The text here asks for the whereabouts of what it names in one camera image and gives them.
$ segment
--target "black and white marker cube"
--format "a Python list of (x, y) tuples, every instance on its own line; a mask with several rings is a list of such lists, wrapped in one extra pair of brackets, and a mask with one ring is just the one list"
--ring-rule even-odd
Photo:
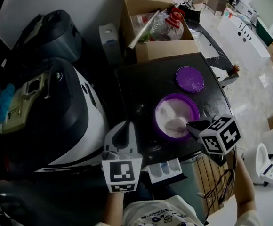
[(241, 133), (234, 116), (222, 115), (199, 134), (209, 154), (226, 155), (241, 139)]
[(142, 158), (102, 161), (109, 192), (129, 192), (137, 189)]

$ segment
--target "white divided tray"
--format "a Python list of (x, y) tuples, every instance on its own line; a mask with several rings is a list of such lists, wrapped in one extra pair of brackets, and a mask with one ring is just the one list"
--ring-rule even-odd
[(183, 173), (178, 158), (163, 163), (149, 165), (147, 166), (146, 171), (149, 173), (151, 183), (157, 183)]

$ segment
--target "beige plastic part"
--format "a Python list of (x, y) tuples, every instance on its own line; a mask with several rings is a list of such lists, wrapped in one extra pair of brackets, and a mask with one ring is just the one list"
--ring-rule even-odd
[(48, 72), (36, 76), (32, 80), (26, 82), (19, 88), (12, 97), (10, 108), (7, 112), (6, 118), (0, 126), (0, 133), (7, 134), (17, 131), (25, 127), (30, 108), (34, 100), (39, 96), (43, 90)]

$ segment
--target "white powder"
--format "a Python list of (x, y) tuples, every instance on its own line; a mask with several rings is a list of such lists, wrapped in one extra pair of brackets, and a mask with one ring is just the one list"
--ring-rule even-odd
[(189, 132), (185, 128), (191, 118), (191, 109), (179, 99), (164, 101), (155, 110), (157, 125), (167, 136), (181, 138)]

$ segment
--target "white floor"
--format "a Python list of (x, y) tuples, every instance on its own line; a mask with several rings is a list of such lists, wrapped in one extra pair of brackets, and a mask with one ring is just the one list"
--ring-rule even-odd
[[(269, 130), (267, 118), (273, 113), (273, 64), (261, 65), (257, 70), (249, 70), (243, 65), (234, 48), (220, 35), (217, 27), (221, 16), (206, 9), (201, 14), (200, 24), (221, 47), (231, 63), (241, 67), (239, 78), (224, 91), (241, 127), (244, 140), (238, 146), (244, 149), (262, 142), (261, 136)], [(265, 84), (260, 80), (265, 77)]]

